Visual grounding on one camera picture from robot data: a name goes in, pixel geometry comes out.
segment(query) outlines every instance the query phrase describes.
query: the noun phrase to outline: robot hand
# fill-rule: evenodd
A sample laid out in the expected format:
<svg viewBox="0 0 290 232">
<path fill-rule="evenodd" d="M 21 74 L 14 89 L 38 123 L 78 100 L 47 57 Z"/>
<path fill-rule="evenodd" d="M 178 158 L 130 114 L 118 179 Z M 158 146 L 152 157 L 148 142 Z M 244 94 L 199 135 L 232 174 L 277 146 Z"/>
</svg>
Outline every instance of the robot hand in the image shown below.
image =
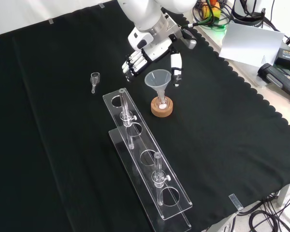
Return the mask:
<svg viewBox="0 0 290 232">
<path fill-rule="evenodd" d="M 187 30 L 181 30 L 168 14 L 162 14 L 158 23 L 149 32 L 134 28 L 128 40 L 135 52 L 126 58 L 122 66 L 127 80 L 133 80 L 151 62 L 160 60 L 170 52 L 172 80 L 174 86 L 178 87 L 182 80 L 182 59 L 172 45 L 178 39 L 181 39 L 189 49 L 193 49 L 196 45 L 193 35 Z"/>
</svg>

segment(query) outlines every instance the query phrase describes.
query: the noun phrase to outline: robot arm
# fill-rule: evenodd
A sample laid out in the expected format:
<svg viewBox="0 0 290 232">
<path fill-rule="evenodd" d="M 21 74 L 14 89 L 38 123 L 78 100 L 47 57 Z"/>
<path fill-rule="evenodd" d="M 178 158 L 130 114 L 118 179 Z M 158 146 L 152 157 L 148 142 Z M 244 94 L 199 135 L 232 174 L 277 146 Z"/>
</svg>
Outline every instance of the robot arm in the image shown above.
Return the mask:
<svg viewBox="0 0 290 232">
<path fill-rule="evenodd" d="M 189 35 L 190 39 L 185 39 L 183 35 L 187 33 L 168 14 L 163 14 L 161 7 L 180 14 L 192 9 L 196 0 L 118 0 L 118 3 L 135 24 L 128 36 L 135 52 L 122 66 L 127 79 L 133 79 L 151 62 L 170 52 L 173 83 L 178 86 L 182 76 L 182 60 L 172 43 L 181 39 L 189 49 L 193 49 L 196 41 L 192 35 Z"/>
</svg>

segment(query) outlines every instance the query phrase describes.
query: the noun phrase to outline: black tablecloth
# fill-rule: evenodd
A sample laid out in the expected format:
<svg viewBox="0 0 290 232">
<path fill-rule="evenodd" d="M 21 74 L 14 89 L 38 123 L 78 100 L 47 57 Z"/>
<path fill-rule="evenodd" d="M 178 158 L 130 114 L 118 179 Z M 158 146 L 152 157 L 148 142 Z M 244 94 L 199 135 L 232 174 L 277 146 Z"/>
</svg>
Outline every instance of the black tablecloth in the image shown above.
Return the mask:
<svg viewBox="0 0 290 232">
<path fill-rule="evenodd" d="M 290 183 L 288 122 L 196 31 L 193 50 L 175 44 L 184 79 L 166 89 L 173 113 L 153 116 L 144 76 L 170 70 L 170 57 L 128 84 L 133 23 L 117 2 L 105 6 L 0 36 L 0 232 L 150 231 L 108 137 L 116 126 L 102 95 L 122 87 L 193 202 L 192 231 L 234 213 L 232 193 L 246 206 Z"/>
</svg>

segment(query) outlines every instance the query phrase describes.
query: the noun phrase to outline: white paper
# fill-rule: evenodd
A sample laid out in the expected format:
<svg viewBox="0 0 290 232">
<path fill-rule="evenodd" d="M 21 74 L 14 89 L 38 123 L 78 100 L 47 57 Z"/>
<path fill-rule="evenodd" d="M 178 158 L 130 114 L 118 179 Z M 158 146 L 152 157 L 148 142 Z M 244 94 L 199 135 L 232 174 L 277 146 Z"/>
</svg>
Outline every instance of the white paper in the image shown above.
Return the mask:
<svg viewBox="0 0 290 232">
<path fill-rule="evenodd" d="M 256 67 L 273 65 L 283 37 L 281 32 L 230 23 L 219 56 Z"/>
</svg>

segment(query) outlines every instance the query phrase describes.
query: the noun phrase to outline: clear acrylic stand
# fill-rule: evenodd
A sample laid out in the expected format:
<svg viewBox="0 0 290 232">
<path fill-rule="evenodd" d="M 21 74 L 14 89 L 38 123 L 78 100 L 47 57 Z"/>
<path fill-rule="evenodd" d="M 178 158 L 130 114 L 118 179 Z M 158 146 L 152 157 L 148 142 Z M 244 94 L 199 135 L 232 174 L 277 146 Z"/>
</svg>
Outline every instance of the clear acrylic stand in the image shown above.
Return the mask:
<svg viewBox="0 0 290 232">
<path fill-rule="evenodd" d="M 126 89 L 103 96 L 117 126 L 109 131 L 120 159 L 156 232 L 191 229 L 184 211 L 192 202 Z"/>
</svg>

